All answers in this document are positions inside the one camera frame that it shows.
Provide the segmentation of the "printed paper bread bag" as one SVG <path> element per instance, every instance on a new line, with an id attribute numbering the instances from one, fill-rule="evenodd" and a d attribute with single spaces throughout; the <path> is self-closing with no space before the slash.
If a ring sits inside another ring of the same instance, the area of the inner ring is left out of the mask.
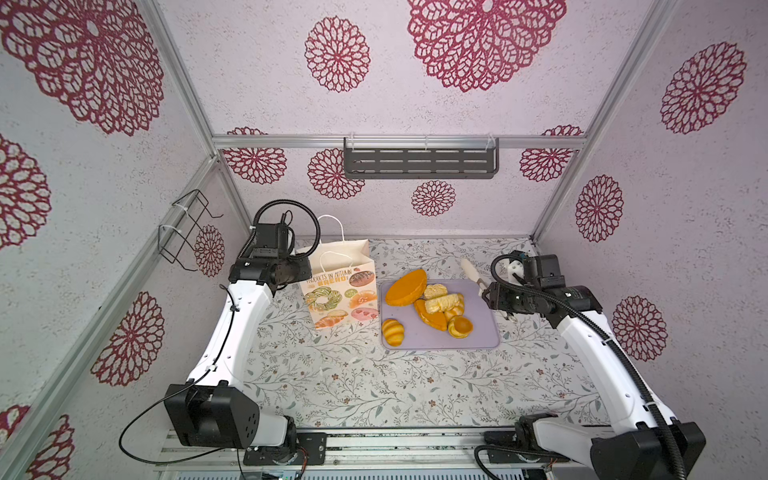
<path id="1" fill-rule="evenodd" d="M 377 274 L 370 241 L 321 241 L 309 256 L 312 276 L 300 283 L 302 297 L 317 330 L 347 321 L 359 324 L 379 318 Z"/>

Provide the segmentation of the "round orange tart bread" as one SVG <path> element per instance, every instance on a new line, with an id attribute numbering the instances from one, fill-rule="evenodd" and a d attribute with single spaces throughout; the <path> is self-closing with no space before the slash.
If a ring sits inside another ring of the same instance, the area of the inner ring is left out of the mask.
<path id="1" fill-rule="evenodd" d="M 457 339 L 467 338 L 474 330 L 473 323 L 464 316 L 454 316 L 447 324 L 447 331 L 453 337 Z"/>

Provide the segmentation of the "orange oval bread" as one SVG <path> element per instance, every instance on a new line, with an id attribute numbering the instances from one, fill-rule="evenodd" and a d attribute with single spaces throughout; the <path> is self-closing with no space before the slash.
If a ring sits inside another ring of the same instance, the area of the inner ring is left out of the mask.
<path id="1" fill-rule="evenodd" d="M 446 331 L 448 321 L 443 312 L 437 312 L 430 314 L 425 310 L 425 300 L 418 299 L 414 302 L 414 308 L 419 318 L 428 326 L 439 330 Z"/>

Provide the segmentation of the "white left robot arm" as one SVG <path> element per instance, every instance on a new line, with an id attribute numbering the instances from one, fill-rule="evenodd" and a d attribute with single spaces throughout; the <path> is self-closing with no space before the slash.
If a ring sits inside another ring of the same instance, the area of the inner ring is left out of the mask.
<path id="1" fill-rule="evenodd" d="M 294 251 L 286 220 L 259 223 L 232 265 L 225 304 L 197 365 L 182 384 L 168 387 L 163 404 L 184 446 L 255 449 L 274 463 L 297 456 L 295 422 L 262 409 L 246 393 L 249 347 L 275 293 L 308 279 L 308 258 Z"/>

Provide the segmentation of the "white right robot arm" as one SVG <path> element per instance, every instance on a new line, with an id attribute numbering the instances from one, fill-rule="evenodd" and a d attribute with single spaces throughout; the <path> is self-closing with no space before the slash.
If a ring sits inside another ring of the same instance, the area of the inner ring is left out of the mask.
<path id="1" fill-rule="evenodd" d="M 474 453 L 491 461 L 575 462 L 600 479 L 686 479 L 706 438 L 681 422 L 648 386 L 611 332 L 603 308 L 585 286 L 569 286 L 554 255 L 514 250 L 494 258 L 481 297 L 506 314 L 538 315 L 566 341 L 590 376 L 609 424 L 581 426 L 555 414 L 520 417 L 508 438 L 486 434 Z"/>

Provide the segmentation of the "striped yellow bread stick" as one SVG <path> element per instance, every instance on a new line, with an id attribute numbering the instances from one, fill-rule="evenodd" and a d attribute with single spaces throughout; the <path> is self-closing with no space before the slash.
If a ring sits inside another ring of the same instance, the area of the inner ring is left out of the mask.
<path id="1" fill-rule="evenodd" d="M 447 321 L 450 321 L 454 317 L 463 316 L 465 313 L 465 302 L 462 294 L 456 295 L 457 300 L 455 304 L 444 312 Z"/>

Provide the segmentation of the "pale long bread loaf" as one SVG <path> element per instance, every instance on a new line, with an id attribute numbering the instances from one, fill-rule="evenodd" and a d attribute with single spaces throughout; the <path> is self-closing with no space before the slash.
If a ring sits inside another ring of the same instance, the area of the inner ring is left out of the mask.
<path id="1" fill-rule="evenodd" d="M 446 294 L 425 301 L 425 310 L 434 314 L 437 312 L 447 312 L 458 306 L 463 305 L 463 296 L 461 294 Z"/>

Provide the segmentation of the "pale crusty bread roll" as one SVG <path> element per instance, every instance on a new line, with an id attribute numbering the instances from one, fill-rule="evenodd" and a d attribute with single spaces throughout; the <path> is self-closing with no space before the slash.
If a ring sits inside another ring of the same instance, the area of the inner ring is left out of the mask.
<path id="1" fill-rule="evenodd" d="M 443 284 L 429 284 L 426 286 L 423 292 L 423 298 L 425 300 L 431 300 L 439 298 L 448 294 L 448 289 Z"/>

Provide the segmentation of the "small striped croissant bun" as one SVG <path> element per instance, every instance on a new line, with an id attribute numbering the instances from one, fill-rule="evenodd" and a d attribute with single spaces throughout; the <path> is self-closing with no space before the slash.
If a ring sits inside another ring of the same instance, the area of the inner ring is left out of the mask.
<path id="1" fill-rule="evenodd" d="M 398 320 L 385 320 L 382 323 L 381 330 L 384 340 L 389 346 L 398 347 L 403 343 L 405 338 L 405 328 Z"/>

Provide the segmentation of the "dark grey wall shelf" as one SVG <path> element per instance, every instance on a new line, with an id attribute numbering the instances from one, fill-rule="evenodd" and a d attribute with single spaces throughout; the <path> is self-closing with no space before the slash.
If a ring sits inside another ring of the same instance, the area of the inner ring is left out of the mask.
<path id="1" fill-rule="evenodd" d="M 358 146 L 344 138 L 343 170 L 357 180 L 486 180 L 499 171 L 498 139 L 480 146 Z"/>

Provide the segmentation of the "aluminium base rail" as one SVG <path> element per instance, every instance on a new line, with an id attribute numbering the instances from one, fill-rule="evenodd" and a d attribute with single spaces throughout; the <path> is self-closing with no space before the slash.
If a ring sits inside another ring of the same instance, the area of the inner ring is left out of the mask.
<path id="1" fill-rule="evenodd" d="M 490 433 L 511 440 L 512 427 L 306 428 L 310 454 L 287 465 L 255 449 L 223 450 L 196 460 L 155 465 L 158 479 L 484 479 L 474 450 Z"/>

